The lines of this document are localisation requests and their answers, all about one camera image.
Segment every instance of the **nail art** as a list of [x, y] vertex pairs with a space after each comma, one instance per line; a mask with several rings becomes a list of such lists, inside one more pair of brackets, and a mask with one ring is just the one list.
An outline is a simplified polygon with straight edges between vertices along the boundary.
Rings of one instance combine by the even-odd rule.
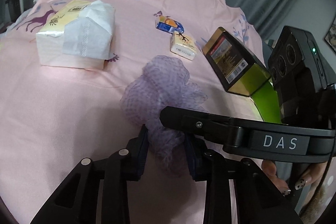
[[287, 196], [291, 193], [291, 190], [290, 189], [286, 189], [285, 191], [282, 192], [282, 195], [283, 196]]
[[306, 185], [306, 181], [304, 179], [300, 179], [295, 183], [295, 190], [299, 190]]

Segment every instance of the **barcode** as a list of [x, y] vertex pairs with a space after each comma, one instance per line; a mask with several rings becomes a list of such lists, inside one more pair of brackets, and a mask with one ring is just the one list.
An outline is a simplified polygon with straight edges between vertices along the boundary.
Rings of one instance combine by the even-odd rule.
[[228, 78], [226, 78], [227, 82], [230, 84], [233, 81], [233, 76], [229, 75]]
[[227, 82], [230, 84], [245, 68], [246, 63], [245, 60], [242, 59], [241, 62], [237, 65], [237, 67], [226, 77]]
[[183, 52], [183, 53], [186, 54], [186, 55], [192, 56], [191, 53], [186, 52], [186, 51], [184, 51], [184, 50], [181, 50], [180, 48], [177, 48], [177, 50], [178, 50], [179, 52]]
[[232, 73], [234, 74], [234, 76], [236, 77], [240, 72], [241, 72], [241, 68], [237, 67]]

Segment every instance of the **small box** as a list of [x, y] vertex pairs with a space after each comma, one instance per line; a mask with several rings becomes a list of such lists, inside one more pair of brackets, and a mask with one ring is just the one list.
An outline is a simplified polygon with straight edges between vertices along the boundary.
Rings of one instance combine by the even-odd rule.
[[181, 23], [165, 16], [157, 17], [156, 28], [169, 33], [174, 33], [174, 31], [177, 31], [179, 33], [184, 32], [184, 28]]
[[80, 11], [90, 4], [91, 2], [84, 0], [69, 2], [36, 33], [36, 45], [41, 65], [100, 70], [104, 68], [102, 59], [63, 53], [65, 25], [77, 19]]
[[171, 37], [170, 51], [186, 59], [193, 60], [196, 55], [194, 39], [188, 35], [174, 31]]
[[251, 96], [270, 79], [263, 63], [223, 27], [202, 51], [226, 92]]

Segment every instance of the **product label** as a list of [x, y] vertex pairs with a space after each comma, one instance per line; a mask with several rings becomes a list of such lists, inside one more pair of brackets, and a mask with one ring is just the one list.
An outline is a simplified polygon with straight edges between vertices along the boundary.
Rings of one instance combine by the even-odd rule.
[[196, 46], [192, 37], [175, 31], [173, 33], [172, 39], [174, 40], [175, 44], [178, 44], [192, 51], [193, 53], [196, 53]]
[[216, 43], [210, 52], [210, 56], [223, 73], [226, 81], [230, 84], [247, 66], [247, 62], [239, 51], [224, 37]]
[[184, 54], [186, 54], [186, 55], [189, 55], [189, 56], [193, 56], [190, 52], [188, 52], [188, 51], [186, 51], [186, 50], [184, 50], [184, 49], [181, 49], [181, 48], [176, 48], [179, 52], [181, 52], [181, 53], [184, 53]]
[[84, 0], [73, 0], [69, 2], [47, 21], [39, 33], [64, 32], [64, 26], [75, 20], [78, 17], [79, 12], [90, 4], [91, 2]]
[[184, 28], [182, 26], [181, 23], [169, 18], [169, 17], [164, 17], [164, 16], [160, 16], [157, 18], [156, 20], [156, 28], [161, 30], [161, 31], [165, 31], [165, 32], [169, 32], [169, 33], [174, 33], [174, 31], [183, 33], [184, 32]]

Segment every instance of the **pink bedsheet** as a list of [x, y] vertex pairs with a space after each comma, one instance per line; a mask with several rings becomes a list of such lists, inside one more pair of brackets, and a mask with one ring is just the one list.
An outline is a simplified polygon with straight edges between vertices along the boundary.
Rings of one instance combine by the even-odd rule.
[[[199, 46], [222, 26], [263, 60], [259, 35], [225, 0], [102, 0], [116, 8], [115, 55], [104, 70], [40, 66], [36, 26], [70, 1], [39, 0], [23, 25], [0, 40], [0, 196], [20, 224], [30, 223], [82, 158], [108, 157], [137, 136], [139, 127], [119, 107], [125, 87], [154, 56], [178, 57], [153, 14], [161, 10], [181, 22]], [[207, 111], [261, 119], [250, 98], [224, 91], [200, 51], [193, 61], [180, 59], [208, 95]], [[141, 181], [128, 185], [132, 223], [203, 222], [205, 183], [166, 177], [150, 153]]]

